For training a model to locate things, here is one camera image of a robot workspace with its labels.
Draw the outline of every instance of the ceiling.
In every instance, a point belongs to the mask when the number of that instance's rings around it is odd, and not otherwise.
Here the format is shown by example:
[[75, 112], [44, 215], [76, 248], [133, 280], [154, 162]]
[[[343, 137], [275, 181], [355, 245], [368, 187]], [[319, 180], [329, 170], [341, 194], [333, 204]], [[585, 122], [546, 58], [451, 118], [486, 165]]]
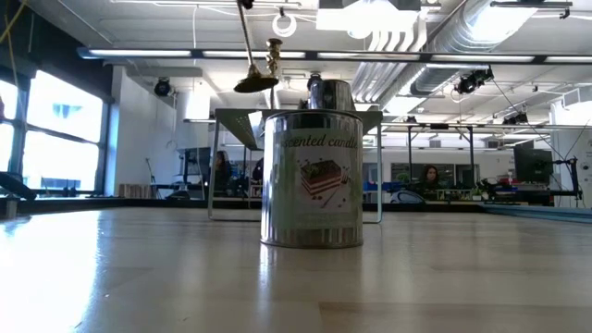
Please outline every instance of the ceiling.
[[[302, 10], [288, 13], [314, 15], [316, 1], [304, 0]], [[442, 8], [428, 16], [428, 32], [452, 11], [461, 0], [439, 0]], [[30, 0], [31, 8], [58, 28], [92, 47], [134, 48], [193, 48], [193, 7], [154, 6], [152, 4], [119, 4], [110, 0]], [[195, 46], [203, 49], [241, 49], [244, 47], [241, 25], [236, 9], [219, 8], [221, 14], [206, 8], [195, 9]], [[552, 14], [559, 16], [559, 11]], [[276, 10], [253, 9], [252, 15], [276, 14]], [[592, 17], [592, 2], [573, 0], [572, 15]], [[271, 27], [273, 16], [249, 17], [253, 49], [265, 49], [265, 41], [276, 37]], [[297, 20], [296, 32], [282, 38], [283, 49], [293, 50], [364, 50], [370, 39], [356, 40], [344, 31], [318, 31], [313, 22]], [[522, 53], [592, 53], [589, 31], [592, 20], [568, 18], [531, 18], [512, 37], [498, 46], [496, 52]], [[245, 95], [232, 91], [247, 70], [246, 60], [150, 60], [126, 63], [133, 74], [135, 68], [199, 67], [218, 92], [219, 105], [227, 107], [255, 107], [264, 101], [261, 93]], [[283, 61], [281, 69], [290, 84], [283, 84], [279, 100], [284, 105], [297, 104], [306, 98], [306, 80], [313, 71], [328, 79], [351, 80], [359, 63]], [[551, 66], [495, 66], [493, 71], [500, 88], [515, 104], [526, 103], [529, 119], [546, 121], [549, 101], [561, 97], [556, 93], [572, 89], [576, 83], [592, 82], [592, 68]], [[155, 78], [144, 78], [146, 81]], [[191, 87], [192, 78], [177, 78], [173, 83]], [[533, 92], [535, 85], [539, 92]], [[485, 121], [509, 108], [500, 90], [488, 84], [478, 94], [459, 103], [450, 96], [451, 86], [427, 99], [417, 115], [420, 121]]]

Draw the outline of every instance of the metal can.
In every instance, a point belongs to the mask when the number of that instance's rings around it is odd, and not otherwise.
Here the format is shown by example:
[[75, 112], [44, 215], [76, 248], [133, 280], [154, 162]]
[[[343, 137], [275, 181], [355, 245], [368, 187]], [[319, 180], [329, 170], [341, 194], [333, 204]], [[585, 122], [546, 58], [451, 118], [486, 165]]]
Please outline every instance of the metal can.
[[261, 242], [362, 245], [362, 128], [357, 116], [329, 110], [267, 119]]

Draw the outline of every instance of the computer monitor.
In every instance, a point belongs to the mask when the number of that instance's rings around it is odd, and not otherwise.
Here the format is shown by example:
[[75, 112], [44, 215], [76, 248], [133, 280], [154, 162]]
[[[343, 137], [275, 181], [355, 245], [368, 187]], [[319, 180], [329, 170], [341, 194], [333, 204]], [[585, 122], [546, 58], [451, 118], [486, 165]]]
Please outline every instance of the computer monitor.
[[540, 149], [514, 148], [514, 165], [517, 180], [549, 185], [553, 173], [553, 154]]

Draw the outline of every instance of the glass panel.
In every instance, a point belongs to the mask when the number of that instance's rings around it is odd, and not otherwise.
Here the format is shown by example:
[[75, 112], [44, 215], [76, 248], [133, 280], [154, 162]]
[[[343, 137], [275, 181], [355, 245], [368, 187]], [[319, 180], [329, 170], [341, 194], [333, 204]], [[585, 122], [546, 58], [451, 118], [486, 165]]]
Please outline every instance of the glass panel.
[[8, 171], [8, 162], [12, 152], [12, 126], [0, 124], [0, 171]]
[[32, 189], [68, 186], [93, 191], [99, 148], [30, 131], [25, 141], [23, 182]]
[[27, 121], [99, 142], [103, 101], [42, 71], [31, 80]]
[[0, 80], [0, 98], [4, 103], [4, 117], [14, 119], [17, 114], [17, 98], [19, 91], [17, 87]]

